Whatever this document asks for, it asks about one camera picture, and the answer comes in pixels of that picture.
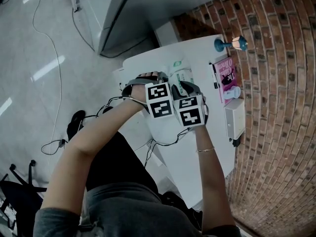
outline gold bracelet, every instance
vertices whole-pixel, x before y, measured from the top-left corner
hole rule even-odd
[[[215,148],[210,148],[210,149],[205,149],[205,150],[199,150],[197,149],[197,153],[200,153],[200,152],[210,152],[212,150],[215,150]]]

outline table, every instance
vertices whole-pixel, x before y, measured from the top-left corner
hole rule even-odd
[[[189,61],[194,82],[197,84],[209,107],[207,130],[214,144],[224,175],[227,176],[234,167],[235,148],[226,135],[224,105],[220,101],[218,89],[214,89],[211,70],[208,63],[216,63],[227,57],[226,50],[217,52],[214,40],[222,35],[213,35],[163,46],[129,59],[123,68],[114,71],[121,85],[125,85],[139,74],[150,71],[164,71],[165,64],[180,60],[183,56]],[[161,143],[172,143],[177,134],[184,130],[176,116],[163,119],[152,119],[143,111],[147,126],[153,138]],[[167,166],[188,208],[202,200],[202,188],[196,153],[194,132],[189,132],[177,144],[162,147],[156,145],[154,154]]]

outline pink book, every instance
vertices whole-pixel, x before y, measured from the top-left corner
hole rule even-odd
[[[219,95],[221,102],[225,105],[228,104],[232,99],[224,99],[224,92],[231,89],[232,86],[237,86],[237,81],[235,78],[235,66],[233,64],[233,59],[228,57],[214,64],[216,70],[216,77],[219,87]]]

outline lamp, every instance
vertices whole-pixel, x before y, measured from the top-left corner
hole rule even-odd
[[[246,51],[248,42],[243,36],[239,36],[234,38],[231,43],[225,43],[221,39],[216,39],[214,42],[214,46],[217,52],[222,52],[224,47],[232,46],[237,50]]]

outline black pants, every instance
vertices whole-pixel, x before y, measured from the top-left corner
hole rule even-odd
[[[70,123],[68,125],[69,140],[76,134],[77,130],[78,124]],[[139,183],[158,195],[155,181],[146,171],[124,136],[117,132],[95,156],[90,167],[86,188],[90,191],[101,185],[119,182]]]

